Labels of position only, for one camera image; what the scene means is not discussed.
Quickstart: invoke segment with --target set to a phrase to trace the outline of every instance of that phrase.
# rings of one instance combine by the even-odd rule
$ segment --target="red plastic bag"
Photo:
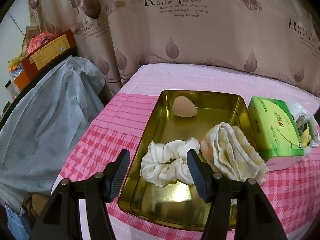
[[[58,37],[59,35],[49,33],[47,31],[41,32],[34,38],[30,40],[27,54],[29,55],[31,52],[33,52],[35,49],[39,48],[41,45],[45,44],[48,40],[51,40],[52,38]]]

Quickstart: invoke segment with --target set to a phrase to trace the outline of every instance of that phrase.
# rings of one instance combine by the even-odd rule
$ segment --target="curtain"
[[[320,96],[320,29],[300,0],[29,0],[32,25],[71,29],[114,95],[141,65],[222,66]]]

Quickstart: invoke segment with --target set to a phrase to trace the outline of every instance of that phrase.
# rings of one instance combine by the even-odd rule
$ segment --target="pink checkered blanket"
[[[153,64],[141,67],[92,121],[66,160],[56,183],[62,178],[77,181],[102,171],[122,148],[133,160],[143,130],[161,91],[205,90],[241,95],[248,105],[252,96],[295,101],[314,113],[320,99],[289,84],[224,68],[182,64]],[[308,159],[289,169],[270,172],[261,185],[278,215],[288,239],[300,239],[320,210],[320,148]],[[156,225],[121,211],[115,200],[107,204],[117,239],[200,239],[201,232]],[[90,239],[80,202],[83,239]],[[227,239],[234,237],[229,231]]]

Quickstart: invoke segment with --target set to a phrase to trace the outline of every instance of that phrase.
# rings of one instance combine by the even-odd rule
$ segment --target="cardboard box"
[[[30,80],[27,78],[26,72],[22,70],[13,82],[17,85],[19,90],[22,91],[29,84]]]
[[[248,112],[259,155],[270,171],[289,168],[303,157],[300,136],[284,101],[252,97]]]
[[[27,78],[33,80],[41,71],[64,54],[76,47],[71,30],[67,30],[60,36],[49,40],[40,46],[22,61],[21,65]]]

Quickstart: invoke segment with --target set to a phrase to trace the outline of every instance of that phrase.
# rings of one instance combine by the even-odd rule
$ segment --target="gold metal tray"
[[[184,118],[172,112],[173,101],[178,96],[189,98],[198,114]],[[217,92],[165,90],[152,111],[142,135],[134,160],[118,199],[121,210],[144,220],[166,227],[203,231],[210,205],[198,196],[195,185],[180,181],[158,187],[140,177],[141,159],[148,145],[187,140],[195,137],[199,142],[207,131],[218,123],[237,125],[255,148],[255,138],[247,107],[241,96]],[[236,224],[236,206],[231,207],[229,228]]]

